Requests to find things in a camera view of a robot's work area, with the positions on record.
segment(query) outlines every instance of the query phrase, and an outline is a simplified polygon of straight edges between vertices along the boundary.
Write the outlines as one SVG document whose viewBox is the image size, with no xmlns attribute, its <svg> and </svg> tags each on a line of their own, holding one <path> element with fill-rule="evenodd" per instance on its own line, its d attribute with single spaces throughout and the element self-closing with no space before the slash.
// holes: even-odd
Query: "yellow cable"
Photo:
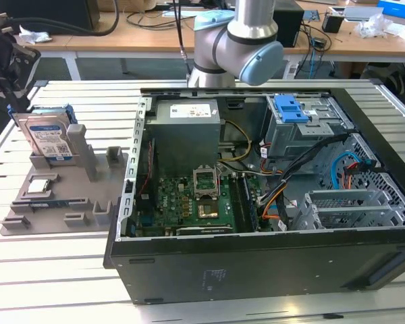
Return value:
<svg viewBox="0 0 405 324">
<path fill-rule="evenodd" d="M 283 186 L 283 187 L 273 196 L 273 198 L 270 199 L 270 201 L 267 203 L 267 205 L 265 206 L 264 211 L 263 211 L 263 218 L 264 218 L 264 216 L 267 214 L 267 211 L 269 210 L 270 205 L 273 204 L 273 201 L 275 201 L 275 199 L 277 198 L 277 196 L 279 196 L 279 195 L 281 194 L 281 192 L 284 191 L 285 188 L 286 188 L 286 185 Z"/>
<path fill-rule="evenodd" d="M 232 122 L 230 120 L 225 120 L 225 123 L 229 123 L 229 124 L 235 126 L 244 135 L 244 137 L 246 137 L 246 140 L 248 141 L 248 148 L 246 149 L 246 152 L 243 155 L 240 155 L 239 157 L 227 157 L 225 159 L 219 159 L 219 161 L 221 161 L 221 162 L 231 162 L 231 161 L 241 160 L 241 159 L 245 158 L 249 154 L 249 152 L 250 152 L 250 150 L 252 148 L 252 141 L 250 140 L 248 134 L 246 134 L 244 132 L 244 130 L 239 125 L 237 125 L 236 123 L 234 123 L 234 122 Z"/>
</svg>

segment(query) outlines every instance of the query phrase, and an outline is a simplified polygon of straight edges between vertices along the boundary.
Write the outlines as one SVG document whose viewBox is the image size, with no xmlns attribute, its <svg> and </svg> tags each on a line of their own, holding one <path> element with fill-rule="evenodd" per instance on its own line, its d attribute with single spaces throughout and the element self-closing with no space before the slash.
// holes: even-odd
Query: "black computer case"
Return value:
<svg viewBox="0 0 405 324">
<path fill-rule="evenodd" d="M 326 88 L 308 93 L 318 90 L 336 99 L 356 125 L 354 131 L 366 138 L 405 194 L 405 163 L 351 96 L 345 90 Z M 180 90 L 168 93 L 172 98 Z M 116 222 L 105 260 L 112 261 L 135 304 L 376 290 L 405 272 L 405 228 L 401 227 L 117 242 Z"/>
</svg>

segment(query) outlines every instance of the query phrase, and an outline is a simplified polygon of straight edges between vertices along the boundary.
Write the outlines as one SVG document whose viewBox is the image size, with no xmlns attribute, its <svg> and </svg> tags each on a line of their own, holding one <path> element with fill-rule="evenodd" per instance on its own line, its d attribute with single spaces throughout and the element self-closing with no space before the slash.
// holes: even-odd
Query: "white label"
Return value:
<svg viewBox="0 0 405 324">
<path fill-rule="evenodd" d="M 48 204 L 31 204 L 31 207 L 48 207 Z"/>
<path fill-rule="evenodd" d="M 310 115 L 315 115 L 318 116 L 318 113 L 315 110 L 304 110 L 303 114 L 310 116 Z"/>
<path fill-rule="evenodd" d="M 279 227 L 279 229 L 281 230 L 281 231 L 286 231 L 286 225 L 283 223 L 283 221 L 281 221 L 281 220 L 279 220 L 278 222 L 277 222 L 277 226 Z"/>
<path fill-rule="evenodd" d="M 210 105 L 208 103 L 196 105 L 172 105 L 169 108 L 170 118 L 201 118 L 211 117 Z"/>
<path fill-rule="evenodd" d="M 286 208 L 297 208 L 297 200 L 291 200 L 290 204 L 286 206 Z"/>
<path fill-rule="evenodd" d="M 261 157 L 264 159 L 267 158 L 267 148 L 261 147 Z"/>
<path fill-rule="evenodd" d="M 45 157 L 71 157 L 68 143 L 61 139 L 61 128 L 52 126 L 30 126 L 30 133 Z"/>
</svg>

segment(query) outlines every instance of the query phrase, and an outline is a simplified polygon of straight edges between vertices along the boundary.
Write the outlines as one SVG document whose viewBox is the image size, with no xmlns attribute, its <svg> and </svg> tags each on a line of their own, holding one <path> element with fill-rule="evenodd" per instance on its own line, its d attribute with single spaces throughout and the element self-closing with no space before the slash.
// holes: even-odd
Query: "wooden desk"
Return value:
<svg viewBox="0 0 405 324">
<path fill-rule="evenodd" d="M 325 12 L 328 5 L 298 1 L 303 9 L 317 9 Z M 390 19 L 405 24 L 394 17 Z M 101 13 L 98 30 L 105 30 L 112 25 L 113 13 Z M 141 24 L 159 24 L 173 22 L 173 18 L 144 18 Z M 321 28 L 321 22 L 311 22 L 310 25 Z M 194 32 L 193 19 L 182 23 L 184 45 L 189 58 L 193 57 Z M 353 31 L 356 23 L 343 22 L 339 33 L 329 34 L 332 46 L 327 51 L 323 61 L 380 61 L 405 63 L 405 41 L 392 35 L 377 38 L 360 38 Z M 121 13 L 116 30 L 107 36 L 54 36 L 54 41 L 46 44 L 34 45 L 44 57 L 62 57 L 66 60 L 72 80 L 80 80 L 76 65 L 79 57 L 110 57 L 123 59 L 122 67 L 125 69 L 125 58 L 180 58 L 177 32 L 175 29 L 152 31 L 131 26 L 126 22 L 126 16 Z M 308 51 L 308 41 L 304 33 L 300 33 L 294 48 L 285 48 L 285 60 L 288 62 L 283 78 L 294 78 L 296 68 Z"/>
</svg>

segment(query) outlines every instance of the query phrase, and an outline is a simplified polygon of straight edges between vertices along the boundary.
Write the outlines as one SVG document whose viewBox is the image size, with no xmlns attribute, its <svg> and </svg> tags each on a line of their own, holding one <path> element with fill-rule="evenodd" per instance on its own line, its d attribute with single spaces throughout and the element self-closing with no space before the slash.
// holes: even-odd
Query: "plastic bag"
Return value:
<svg viewBox="0 0 405 324">
<path fill-rule="evenodd" d="M 377 13 L 369 18 L 368 22 L 360 22 L 354 29 L 361 38 L 385 36 L 386 29 L 392 21 L 385 19 L 382 13 Z"/>
</svg>

